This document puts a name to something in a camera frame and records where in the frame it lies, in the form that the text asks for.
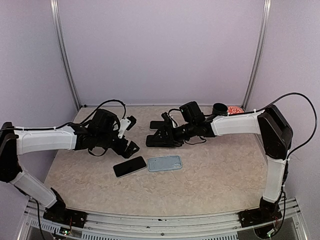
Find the green edged smartphone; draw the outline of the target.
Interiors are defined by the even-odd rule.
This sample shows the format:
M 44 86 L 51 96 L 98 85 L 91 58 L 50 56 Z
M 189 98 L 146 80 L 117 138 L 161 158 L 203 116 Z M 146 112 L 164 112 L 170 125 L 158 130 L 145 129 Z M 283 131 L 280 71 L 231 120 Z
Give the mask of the green edged smartphone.
M 147 147 L 159 147 L 161 141 L 159 140 L 158 136 L 148 135 L 146 137 L 146 146 Z

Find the black phone case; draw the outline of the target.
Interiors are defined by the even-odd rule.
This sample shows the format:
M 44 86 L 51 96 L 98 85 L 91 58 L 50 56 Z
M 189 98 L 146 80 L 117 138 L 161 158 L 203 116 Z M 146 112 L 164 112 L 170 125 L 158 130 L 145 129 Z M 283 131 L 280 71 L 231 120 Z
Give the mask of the black phone case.
M 148 135 L 146 137 L 146 146 L 155 148 L 177 148 L 183 145 L 182 142 L 175 141 L 170 137 L 162 137 L 160 135 Z

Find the silver edged black smartphone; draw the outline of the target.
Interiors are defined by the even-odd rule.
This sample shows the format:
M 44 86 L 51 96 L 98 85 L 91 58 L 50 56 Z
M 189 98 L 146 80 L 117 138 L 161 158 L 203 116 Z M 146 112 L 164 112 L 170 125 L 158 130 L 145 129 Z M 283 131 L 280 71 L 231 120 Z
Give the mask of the silver edged black smartphone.
M 115 176 L 121 178 L 129 174 L 135 173 L 147 167 L 147 164 L 142 156 L 132 158 L 122 163 L 113 166 Z

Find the light blue phone case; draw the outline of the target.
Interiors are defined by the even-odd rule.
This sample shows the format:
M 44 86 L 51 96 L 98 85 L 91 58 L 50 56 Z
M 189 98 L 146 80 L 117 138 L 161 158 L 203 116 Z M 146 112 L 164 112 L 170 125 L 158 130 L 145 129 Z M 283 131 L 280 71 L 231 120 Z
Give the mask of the light blue phone case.
M 178 155 L 151 157 L 147 160 L 147 169 L 151 173 L 180 170 L 183 167 Z

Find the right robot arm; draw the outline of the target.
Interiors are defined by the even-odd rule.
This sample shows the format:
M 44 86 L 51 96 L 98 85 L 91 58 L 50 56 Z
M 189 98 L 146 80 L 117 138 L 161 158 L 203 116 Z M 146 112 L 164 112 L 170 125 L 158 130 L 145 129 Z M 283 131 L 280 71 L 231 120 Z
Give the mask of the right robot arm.
M 266 187 L 256 210 L 256 218 L 266 222 L 275 212 L 275 206 L 285 183 L 288 170 L 289 150 L 293 130 L 280 110 L 274 105 L 265 109 L 228 114 L 228 107 L 215 103 L 212 113 L 206 116 L 195 101 L 178 108 L 183 125 L 174 127 L 168 112 L 162 113 L 162 122 L 153 135 L 146 137 L 147 147 L 177 148 L 193 137 L 214 138 L 234 134 L 255 134 L 262 139 L 267 159 Z

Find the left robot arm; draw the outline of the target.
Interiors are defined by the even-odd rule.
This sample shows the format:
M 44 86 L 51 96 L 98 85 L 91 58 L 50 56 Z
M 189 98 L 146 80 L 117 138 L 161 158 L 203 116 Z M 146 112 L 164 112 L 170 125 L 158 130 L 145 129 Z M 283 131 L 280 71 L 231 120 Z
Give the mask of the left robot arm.
M 136 122 L 132 115 L 118 118 L 106 109 L 97 110 L 92 119 L 80 123 L 67 122 L 61 126 L 26 128 L 5 122 L 0 128 L 0 180 L 50 209 L 50 214 L 57 221 L 66 222 L 70 211 L 57 191 L 46 187 L 24 168 L 20 157 L 43 157 L 59 150 L 87 150 L 92 154 L 95 148 L 100 148 L 103 153 L 112 150 L 128 159 L 140 149 L 125 137 Z

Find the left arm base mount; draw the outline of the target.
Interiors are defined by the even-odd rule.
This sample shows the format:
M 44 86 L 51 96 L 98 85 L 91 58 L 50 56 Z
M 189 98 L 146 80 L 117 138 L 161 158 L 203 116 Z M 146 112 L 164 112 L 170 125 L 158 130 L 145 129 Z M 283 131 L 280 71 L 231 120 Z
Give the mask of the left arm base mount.
M 61 202 L 56 202 L 45 210 L 43 218 L 55 223 L 83 229 L 87 220 L 87 213 L 66 208 Z

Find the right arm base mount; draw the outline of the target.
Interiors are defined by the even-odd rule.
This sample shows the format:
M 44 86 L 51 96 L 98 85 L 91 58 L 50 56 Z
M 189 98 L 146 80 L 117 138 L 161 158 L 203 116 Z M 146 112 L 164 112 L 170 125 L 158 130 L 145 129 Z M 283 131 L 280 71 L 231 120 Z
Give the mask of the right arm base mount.
M 238 213 L 242 228 L 260 225 L 282 218 L 279 201 L 269 202 L 260 199 L 259 207 L 242 210 Z

